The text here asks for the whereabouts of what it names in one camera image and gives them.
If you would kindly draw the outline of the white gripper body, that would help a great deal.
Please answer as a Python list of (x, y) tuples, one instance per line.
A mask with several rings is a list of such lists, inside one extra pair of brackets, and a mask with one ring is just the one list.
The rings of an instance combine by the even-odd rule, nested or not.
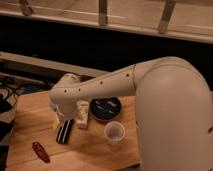
[(72, 120), (78, 115), (76, 102), (55, 103), (54, 106), (60, 121)]

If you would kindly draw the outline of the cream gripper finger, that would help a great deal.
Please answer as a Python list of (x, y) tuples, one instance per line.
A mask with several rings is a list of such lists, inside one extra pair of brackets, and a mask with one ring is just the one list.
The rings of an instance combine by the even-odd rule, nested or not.
[(52, 129), (55, 131), (58, 129), (59, 126), (60, 126), (60, 120), (58, 119), (58, 117), (55, 117), (52, 122)]

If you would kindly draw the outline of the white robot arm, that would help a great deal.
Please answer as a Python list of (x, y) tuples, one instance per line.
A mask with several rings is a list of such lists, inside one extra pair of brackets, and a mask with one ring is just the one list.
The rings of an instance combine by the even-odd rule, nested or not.
[(64, 75), (50, 91), (60, 119), (76, 116), (76, 102), (135, 97), (142, 171), (213, 171), (213, 96), (188, 61), (163, 57), (80, 82)]

